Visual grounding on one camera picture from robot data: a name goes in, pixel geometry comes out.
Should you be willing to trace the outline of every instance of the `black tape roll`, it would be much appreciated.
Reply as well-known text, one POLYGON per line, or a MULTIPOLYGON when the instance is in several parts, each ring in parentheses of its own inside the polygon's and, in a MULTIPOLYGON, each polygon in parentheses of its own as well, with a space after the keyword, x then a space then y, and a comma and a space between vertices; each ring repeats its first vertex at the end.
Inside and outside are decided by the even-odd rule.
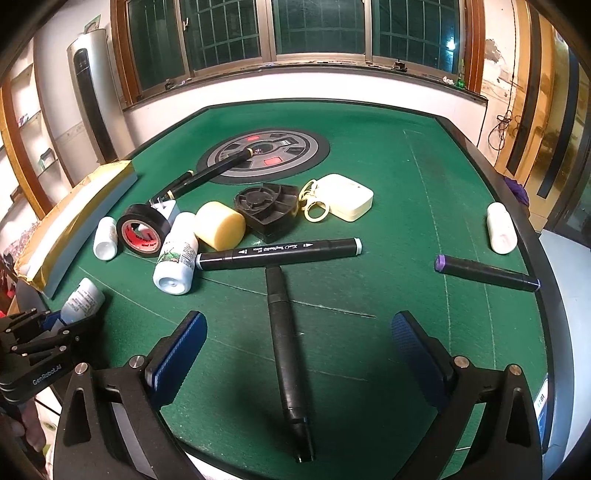
POLYGON ((170 233, 170 223, 158 210, 143 204, 130 205, 117 220, 117 236, 126 248, 140 257, 157 257, 164 238, 170 233), (145 225, 149 239, 138 235, 139 224, 145 225))

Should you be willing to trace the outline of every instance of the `screw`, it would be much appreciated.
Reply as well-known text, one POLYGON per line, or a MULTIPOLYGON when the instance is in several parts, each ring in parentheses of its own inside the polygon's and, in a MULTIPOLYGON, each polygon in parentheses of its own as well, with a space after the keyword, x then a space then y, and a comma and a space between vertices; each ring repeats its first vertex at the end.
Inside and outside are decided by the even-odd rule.
POLYGON ((453 362, 460 368, 468 368, 470 361, 465 356, 457 356, 453 359, 453 362))
POLYGON ((129 359, 129 366, 131 368, 139 368, 145 362, 145 358, 142 355, 135 355, 129 359))
POLYGON ((76 365, 76 367, 74 368, 74 372, 76 372, 76 375, 82 375, 87 370, 88 364, 86 362, 82 362, 81 364, 76 365))
POLYGON ((515 375, 517 377, 523 373, 523 371, 521 370, 521 367, 519 365, 510 365, 509 372, 511 372, 513 375, 515 375))

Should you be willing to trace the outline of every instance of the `white lotion bottle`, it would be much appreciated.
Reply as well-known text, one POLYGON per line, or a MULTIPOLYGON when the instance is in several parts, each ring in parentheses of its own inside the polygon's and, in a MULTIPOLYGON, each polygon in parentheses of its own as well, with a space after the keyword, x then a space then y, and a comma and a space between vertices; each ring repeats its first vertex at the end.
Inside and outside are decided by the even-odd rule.
POLYGON ((92 251, 99 260, 111 260, 115 257, 117 254, 117 227, 114 218, 100 219, 92 251))
POLYGON ((505 205, 491 203, 486 209, 486 225, 491 240, 491 248, 498 254, 505 255, 517 246, 517 233, 511 215, 505 205))
POLYGON ((194 224, 194 213, 179 213, 158 256, 152 279, 154 285, 171 295, 182 295, 191 289, 198 246, 194 224))
POLYGON ((105 295, 85 277, 64 303, 60 318, 66 324, 77 322, 94 315, 104 302, 105 295))

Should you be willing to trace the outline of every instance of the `white plastic box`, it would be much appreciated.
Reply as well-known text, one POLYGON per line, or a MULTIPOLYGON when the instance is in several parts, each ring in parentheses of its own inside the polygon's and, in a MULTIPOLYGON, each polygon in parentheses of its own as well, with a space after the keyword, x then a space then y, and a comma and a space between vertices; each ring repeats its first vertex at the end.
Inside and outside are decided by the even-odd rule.
POLYGON ((318 180, 314 196, 330 206, 330 213, 353 222, 371 208, 374 193, 360 183, 332 173, 318 180))

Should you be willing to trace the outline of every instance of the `red button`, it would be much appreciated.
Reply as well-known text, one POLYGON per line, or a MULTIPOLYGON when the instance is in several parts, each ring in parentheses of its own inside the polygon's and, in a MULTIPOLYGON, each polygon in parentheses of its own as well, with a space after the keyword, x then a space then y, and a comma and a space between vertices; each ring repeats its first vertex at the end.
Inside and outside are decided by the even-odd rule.
POLYGON ((273 158, 267 158, 265 160, 265 165, 277 165, 278 163, 281 163, 283 160, 280 157, 273 157, 273 158))

